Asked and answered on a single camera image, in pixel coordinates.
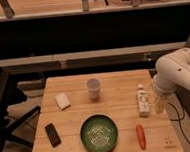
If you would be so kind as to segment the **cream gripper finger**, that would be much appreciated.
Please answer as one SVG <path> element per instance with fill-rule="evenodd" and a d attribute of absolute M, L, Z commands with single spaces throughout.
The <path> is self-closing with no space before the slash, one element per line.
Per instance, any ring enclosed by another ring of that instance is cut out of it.
<path fill-rule="evenodd" d="M 156 112 L 161 114 L 164 112 L 166 104 L 166 98 L 165 97 L 156 97 L 155 98 L 155 108 Z"/>

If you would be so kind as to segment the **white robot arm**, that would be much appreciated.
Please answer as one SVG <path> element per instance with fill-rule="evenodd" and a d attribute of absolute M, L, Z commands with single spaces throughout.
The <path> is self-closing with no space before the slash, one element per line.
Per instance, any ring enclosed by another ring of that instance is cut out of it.
<path fill-rule="evenodd" d="M 156 74 L 153 76 L 152 90 L 157 113 L 163 113 L 167 98 L 181 86 L 190 91 L 190 48 L 185 47 L 168 53 L 156 60 Z"/>

